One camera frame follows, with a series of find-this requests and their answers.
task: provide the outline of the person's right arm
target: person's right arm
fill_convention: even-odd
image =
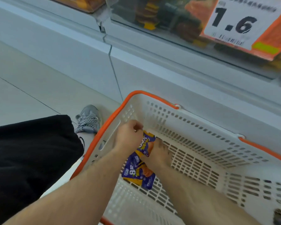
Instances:
[[[186,225],[260,225],[223,194],[172,169],[172,154],[161,139],[141,159],[160,179]]]

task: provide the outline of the food wrapper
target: food wrapper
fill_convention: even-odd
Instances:
[[[155,174],[140,159],[142,155],[149,156],[155,141],[155,136],[144,131],[143,140],[135,152],[127,159],[122,177],[125,180],[142,186],[145,189],[152,189]]]

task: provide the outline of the gray sneaker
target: gray sneaker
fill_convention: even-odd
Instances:
[[[94,105],[87,105],[79,115],[76,115],[75,133],[87,132],[96,134],[101,128],[102,118]]]

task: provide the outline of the black shorts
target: black shorts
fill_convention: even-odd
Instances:
[[[0,126],[0,224],[38,200],[83,152],[67,115]]]

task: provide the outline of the hand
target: hand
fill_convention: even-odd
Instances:
[[[170,167],[173,154],[169,151],[169,147],[163,144],[160,138],[156,138],[152,152],[149,157],[142,156],[141,160],[145,162],[147,167],[154,173],[165,167]]]
[[[115,148],[128,157],[139,147],[142,139],[143,125],[136,120],[130,120],[119,127]]]

